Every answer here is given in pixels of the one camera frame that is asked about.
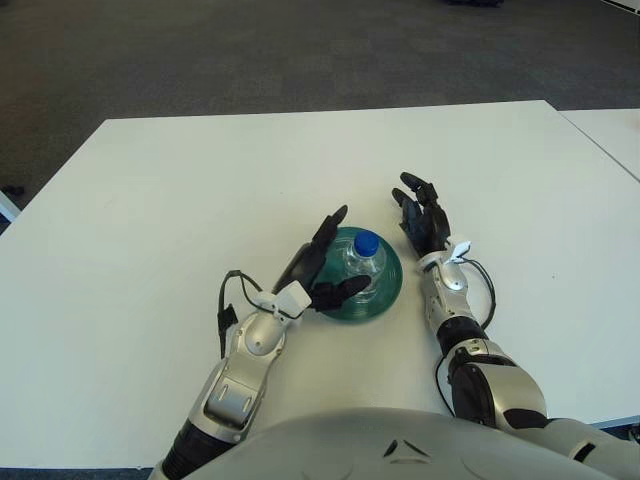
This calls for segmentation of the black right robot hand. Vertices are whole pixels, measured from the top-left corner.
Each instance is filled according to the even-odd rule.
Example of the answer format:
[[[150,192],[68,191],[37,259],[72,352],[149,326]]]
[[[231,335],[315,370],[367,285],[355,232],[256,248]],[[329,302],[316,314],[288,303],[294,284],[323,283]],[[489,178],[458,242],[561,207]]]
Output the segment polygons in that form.
[[[414,196],[394,188],[392,197],[402,211],[400,228],[414,251],[419,257],[444,251],[451,230],[447,215],[438,203],[438,194],[433,184],[408,172],[402,172],[400,180]]]

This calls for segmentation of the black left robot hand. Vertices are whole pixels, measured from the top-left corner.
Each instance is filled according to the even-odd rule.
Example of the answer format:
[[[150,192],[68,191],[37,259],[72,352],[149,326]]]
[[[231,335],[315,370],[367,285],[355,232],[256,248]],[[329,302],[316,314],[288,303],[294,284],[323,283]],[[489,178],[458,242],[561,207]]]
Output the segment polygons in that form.
[[[325,266],[329,247],[337,236],[338,226],[347,212],[348,206],[343,205],[324,219],[312,239],[300,247],[278,278],[272,289],[273,294],[297,281],[310,297],[310,307],[325,312],[340,309],[344,302],[371,284],[369,275],[356,275],[337,284],[316,282]]]

